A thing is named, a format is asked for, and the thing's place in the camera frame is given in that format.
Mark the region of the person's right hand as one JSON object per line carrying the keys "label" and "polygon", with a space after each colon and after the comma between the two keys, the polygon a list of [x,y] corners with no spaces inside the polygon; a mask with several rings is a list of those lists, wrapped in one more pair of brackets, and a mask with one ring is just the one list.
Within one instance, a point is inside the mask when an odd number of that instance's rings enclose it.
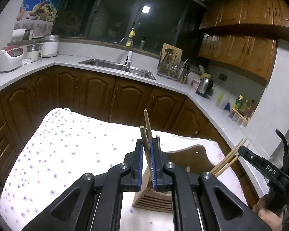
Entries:
{"label": "person's right hand", "polygon": [[289,230],[289,212],[286,217],[283,214],[277,215],[266,208],[267,194],[262,196],[256,205],[253,206],[253,212],[258,215],[272,230]]}

